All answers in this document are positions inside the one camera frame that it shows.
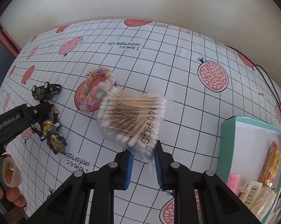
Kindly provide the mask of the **person's left hand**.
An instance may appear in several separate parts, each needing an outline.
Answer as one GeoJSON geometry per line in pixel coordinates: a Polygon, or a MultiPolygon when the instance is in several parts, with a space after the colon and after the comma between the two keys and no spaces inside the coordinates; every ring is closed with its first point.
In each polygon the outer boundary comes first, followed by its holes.
{"type": "Polygon", "coordinates": [[[15,206],[23,208],[27,203],[18,187],[21,184],[21,171],[16,166],[10,154],[4,154],[2,156],[4,160],[1,172],[3,182],[7,186],[5,196],[7,200],[12,202],[15,206]]]}

